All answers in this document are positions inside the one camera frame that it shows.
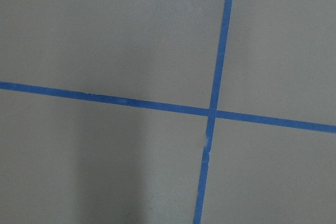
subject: gray painted surface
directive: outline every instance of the gray painted surface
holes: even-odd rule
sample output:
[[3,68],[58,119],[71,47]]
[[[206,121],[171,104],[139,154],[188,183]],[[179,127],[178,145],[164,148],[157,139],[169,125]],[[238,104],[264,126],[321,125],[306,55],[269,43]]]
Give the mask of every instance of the gray painted surface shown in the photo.
[[336,136],[219,119],[203,224],[333,224]]
[[234,0],[221,110],[336,124],[336,0]]
[[[207,108],[224,0],[0,0],[0,81]],[[234,0],[218,108],[336,125],[335,0]],[[206,118],[0,90],[1,223],[192,223]],[[217,120],[203,223],[334,223],[333,134]]]
[[0,222],[191,223],[206,118],[0,91]]
[[207,108],[224,0],[0,0],[0,79]]

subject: blue painter's tape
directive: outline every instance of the blue painter's tape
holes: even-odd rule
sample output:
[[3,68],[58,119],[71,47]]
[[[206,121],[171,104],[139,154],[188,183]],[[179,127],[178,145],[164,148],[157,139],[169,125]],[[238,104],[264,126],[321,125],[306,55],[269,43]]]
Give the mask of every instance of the blue painter's tape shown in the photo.
[[217,111],[216,117],[223,118],[223,119],[236,120],[236,121],[290,127],[290,128],[303,129],[303,130],[336,133],[336,126],[333,126],[333,125],[301,122],[301,121],[281,119],[281,118],[270,118],[268,116],[261,116],[261,115],[249,115],[249,114],[242,114],[242,113],[235,113],[235,112],[228,112],[228,111]]
[[206,143],[203,149],[201,172],[200,172],[200,179],[198,181],[198,193],[197,193],[197,199],[196,199],[193,224],[201,223],[204,196],[205,196],[205,186],[206,186],[206,180],[207,180],[207,174],[208,174],[208,168],[209,168],[212,138],[214,134],[214,127],[215,127],[215,121],[216,121],[216,111],[217,111],[217,105],[218,105],[219,89],[221,87],[220,82],[222,80],[222,72],[223,72],[226,42],[227,42],[229,23],[230,23],[232,1],[233,0],[225,0],[225,3],[224,3],[222,26],[220,29],[221,31],[220,31],[220,36],[219,36],[215,73],[214,73],[211,100],[210,100],[210,106],[209,106],[209,116],[208,116],[208,121],[207,121],[207,126],[206,126]]
[[125,105],[125,106],[137,107],[137,108],[146,108],[146,109],[152,109],[152,110],[171,111],[171,112],[185,113],[185,114],[191,114],[191,115],[208,116],[209,114],[208,109],[196,108],[196,107],[191,107],[191,106],[175,105],[175,104],[162,103],[162,102],[143,101],[143,100],[122,98],[122,97],[112,97],[109,95],[90,94],[90,93],[69,91],[69,90],[63,90],[63,89],[52,89],[52,88],[31,86],[31,85],[11,83],[11,82],[0,82],[0,89],[20,91],[20,92],[26,92],[26,93],[34,93],[34,94],[44,94],[44,95],[51,95],[54,97],[64,97],[64,98],[71,98],[71,99],[78,99],[78,100],[85,100],[85,101],[118,104],[118,105]]

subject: blue tape line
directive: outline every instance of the blue tape line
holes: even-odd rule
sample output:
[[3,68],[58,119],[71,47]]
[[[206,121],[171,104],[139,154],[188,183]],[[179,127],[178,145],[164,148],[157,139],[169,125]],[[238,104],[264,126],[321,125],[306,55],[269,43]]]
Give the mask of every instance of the blue tape line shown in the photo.
[[261,115],[249,115],[249,114],[242,114],[242,113],[235,113],[235,112],[228,112],[228,111],[217,111],[216,117],[223,118],[223,119],[236,120],[236,121],[290,127],[290,128],[303,129],[303,130],[336,133],[336,126],[333,126],[333,125],[301,122],[301,121],[281,119],[281,118],[270,118],[268,116],[261,116]]
[[227,42],[229,23],[230,23],[232,1],[233,0],[225,0],[224,2],[222,26],[220,29],[221,31],[220,31],[220,36],[219,36],[215,73],[214,73],[211,100],[210,100],[210,106],[209,106],[209,116],[208,116],[206,133],[205,133],[206,143],[203,149],[201,172],[200,172],[200,179],[198,181],[198,194],[197,194],[197,199],[196,199],[195,215],[194,215],[193,224],[201,223],[206,180],[207,180],[207,174],[208,174],[208,168],[209,168],[210,151],[211,151],[211,146],[212,146],[215,121],[216,121],[216,111],[217,111],[217,105],[218,105],[219,89],[221,87],[220,82],[222,80],[226,42]]
[[175,105],[175,104],[162,103],[162,102],[143,101],[143,100],[122,98],[122,97],[111,97],[109,95],[90,94],[90,93],[83,93],[83,92],[77,92],[77,91],[45,88],[45,87],[31,86],[31,85],[11,83],[11,82],[1,82],[0,81],[0,89],[20,91],[20,92],[26,92],[26,93],[34,93],[34,94],[51,95],[53,97],[64,97],[64,98],[71,98],[71,99],[77,99],[77,100],[118,104],[118,105],[125,105],[125,106],[137,107],[137,108],[146,108],[146,109],[152,109],[152,110],[171,111],[171,112],[185,113],[185,114],[191,114],[191,115],[208,116],[208,113],[209,113],[208,109],[196,108],[196,107],[191,107],[191,106]]

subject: tape strip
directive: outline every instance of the tape strip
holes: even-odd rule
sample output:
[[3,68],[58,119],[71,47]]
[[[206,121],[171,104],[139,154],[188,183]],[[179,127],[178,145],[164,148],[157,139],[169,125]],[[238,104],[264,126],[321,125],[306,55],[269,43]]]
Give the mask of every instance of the tape strip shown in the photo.
[[198,193],[197,193],[197,199],[196,199],[195,215],[194,215],[193,224],[201,223],[206,180],[207,180],[207,174],[208,174],[208,168],[209,168],[210,151],[211,151],[211,146],[212,146],[215,121],[216,121],[216,111],[217,111],[217,105],[218,105],[219,89],[221,87],[220,82],[222,80],[225,49],[226,49],[226,42],[227,42],[227,36],[228,36],[228,30],[229,30],[229,23],[230,23],[232,1],[233,0],[225,0],[224,2],[222,26],[220,29],[221,31],[220,31],[220,36],[219,36],[215,73],[214,73],[214,80],[213,80],[213,86],[212,86],[212,92],[211,92],[211,101],[210,101],[210,106],[209,106],[209,117],[208,117],[207,126],[206,126],[206,133],[205,133],[206,143],[203,149],[201,172],[200,172],[200,179],[198,181]]
[[281,118],[270,118],[268,116],[261,116],[261,115],[249,115],[249,114],[242,114],[242,113],[235,113],[235,112],[228,112],[228,111],[217,111],[216,117],[223,118],[223,119],[236,120],[236,121],[290,127],[290,128],[303,129],[303,130],[336,133],[336,126],[333,126],[333,125],[301,122],[301,121],[281,119]]
[[11,83],[11,82],[1,82],[0,81],[0,89],[20,91],[20,92],[26,92],[26,93],[34,93],[34,94],[51,95],[53,97],[64,97],[64,98],[71,98],[71,99],[77,99],[77,100],[118,104],[118,105],[125,105],[125,106],[137,107],[137,108],[146,108],[146,109],[152,109],[152,110],[171,111],[171,112],[191,114],[191,115],[208,116],[209,114],[208,109],[196,108],[196,107],[191,107],[191,106],[143,101],[143,100],[122,98],[122,97],[112,97],[109,95],[90,94],[90,93],[69,91],[69,90],[63,90],[63,89],[52,89],[52,88],[31,86],[31,85]]

